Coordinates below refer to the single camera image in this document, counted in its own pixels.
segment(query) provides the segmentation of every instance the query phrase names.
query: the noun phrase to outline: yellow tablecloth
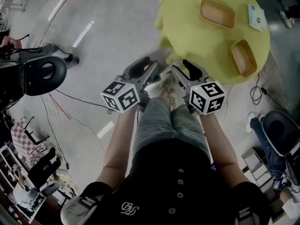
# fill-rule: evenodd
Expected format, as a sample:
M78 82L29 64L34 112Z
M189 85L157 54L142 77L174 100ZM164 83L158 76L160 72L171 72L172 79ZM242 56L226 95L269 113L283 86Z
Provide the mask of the yellow tablecloth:
M215 1L235 11L233 29L222 29L200 19L202 0L162 0L156 20L156 28L162 30L158 47L173 48L173 53L167 59L168 64L181 59L191 60L223 84L241 83L246 78L238 74L229 58L231 45L241 39L248 41L258 73L269 54L270 33L269 30L259 32L249 26L248 4L258 5L255 0Z

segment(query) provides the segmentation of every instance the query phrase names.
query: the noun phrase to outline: white floor marking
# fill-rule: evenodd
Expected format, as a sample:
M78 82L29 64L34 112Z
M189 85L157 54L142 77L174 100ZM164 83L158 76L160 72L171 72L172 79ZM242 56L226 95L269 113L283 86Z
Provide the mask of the white floor marking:
M77 47L80 41L83 39L85 34L90 30L90 28L93 26L95 22L90 21L89 24L86 26L86 28L82 31L82 33L79 35L78 39L74 42L73 47Z
M98 138L102 138L110 129L112 129L114 126L114 123L110 121L99 133L98 133Z
M60 0L59 2L58 2L58 4L56 4L56 6L55 6L55 8L53 9L53 11L51 12L51 14L50 14L50 16L48 17L48 21L50 21L52 18L53 18L53 16L55 15L55 13L56 13L56 11L60 8L60 6L62 5L62 2L63 2L64 0Z

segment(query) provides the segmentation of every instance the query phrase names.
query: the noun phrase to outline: checkered box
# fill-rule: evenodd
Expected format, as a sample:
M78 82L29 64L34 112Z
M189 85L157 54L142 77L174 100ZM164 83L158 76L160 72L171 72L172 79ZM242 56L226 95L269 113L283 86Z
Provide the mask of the checkered box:
M109 108L120 113L140 102L135 85L127 82L113 81L100 94Z
M35 145L25 133L26 117L23 117L20 122L17 122L10 130L13 139L13 144L18 152L20 160L25 159L26 166L32 168L41 157L43 157L43 150L45 150L46 141Z
M201 114L207 115L222 108L226 91L218 81L191 87L189 103Z

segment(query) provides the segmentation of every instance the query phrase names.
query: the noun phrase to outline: wooden bowl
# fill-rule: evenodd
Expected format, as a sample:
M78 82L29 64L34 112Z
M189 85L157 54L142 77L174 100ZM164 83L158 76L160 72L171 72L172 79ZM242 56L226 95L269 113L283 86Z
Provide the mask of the wooden bowl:
M243 39L232 44L229 55L241 76L246 78L256 72L257 63L246 40Z
M209 23L226 29L232 29L235 24L234 11L214 0L202 1L199 16Z

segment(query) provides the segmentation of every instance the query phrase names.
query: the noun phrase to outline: gray floor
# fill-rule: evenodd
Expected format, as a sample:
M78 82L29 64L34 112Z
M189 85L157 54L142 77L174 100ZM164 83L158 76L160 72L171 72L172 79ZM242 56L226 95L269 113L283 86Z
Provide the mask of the gray floor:
M51 42L80 56L80 65L68 71L59 90L76 98L104 104L100 91L133 61L147 54L155 54L161 61L167 57L167 52L156 51L160 31L155 29L154 22L160 6L159 0L67 0L50 24L48 17L59 1L30 0L24 13L10 13L13 37L20 38L30 32L28 46ZM91 29L77 48L73 49L72 44L90 21L94 23ZM276 21L284 29L278 17ZM259 85L274 90L278 99L284 103L286 98L280 81L280 69L277 69L274 58L270 53L261 72ZM267 97L262 97L259 105L252 103L249 93L256 80L253 78L235 85L229 95L229 107L226 104L216 114L234 146L241 168L245 167L242 153L259 144L254 134L246 133L248 114L266 113L275 107ZM149 88L152 96L157 94L158 86L156 84ZM230 88L230 85L225 87L227 91ZM96 134L110 121L116 123L116 112L109 115L104 108L71 100L56 91L51 92L51 95L67 113L90 126ZM98 138L88 128L56 111L49 95L43 95L43 98L51 110L49 120L57 140L70 163L71 180L80 192L101 172L104 152ZM49 134L50 141L56 144L41 97L25 96L11 109L11 114L16 120L24 115L28 118L34 115L35 127L39 127L40 133ZM112 132L113 129L101 138L105 150Z
M283 104L289 112L299 118L300 110L300 23L296 22L293 29L288 29L279 15L283 10L277 0L257 0L264 9L268 21L271 46L270 50L276 61L279 74L286 91L288 104ZM285 7L297 4L296 0L282 0Z

